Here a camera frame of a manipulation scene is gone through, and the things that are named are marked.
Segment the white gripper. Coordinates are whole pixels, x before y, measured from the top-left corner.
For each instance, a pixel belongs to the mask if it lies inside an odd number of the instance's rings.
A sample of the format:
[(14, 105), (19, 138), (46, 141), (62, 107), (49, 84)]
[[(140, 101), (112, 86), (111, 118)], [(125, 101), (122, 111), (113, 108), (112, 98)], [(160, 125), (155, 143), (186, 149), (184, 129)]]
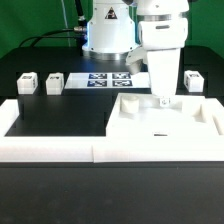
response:
[(179, 61), (179, 48), (146, 51), (138, 47), (128, 53), (126, 66), (132, 75), (136, 75), (146, 64), (151, 93), (157, 97), (171, 97), (176, 93)]

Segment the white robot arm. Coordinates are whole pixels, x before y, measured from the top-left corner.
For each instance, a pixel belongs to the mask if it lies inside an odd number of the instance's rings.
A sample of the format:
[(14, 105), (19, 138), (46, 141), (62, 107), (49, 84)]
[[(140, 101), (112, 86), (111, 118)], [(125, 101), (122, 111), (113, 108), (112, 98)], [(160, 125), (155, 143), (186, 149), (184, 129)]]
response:
[(188, 10), (188, 0), (93, 0), (83, 54), (101, 60), (124, 58), (131, 74), (146, 64), (152, 94), (171, 97), (188, 35)]

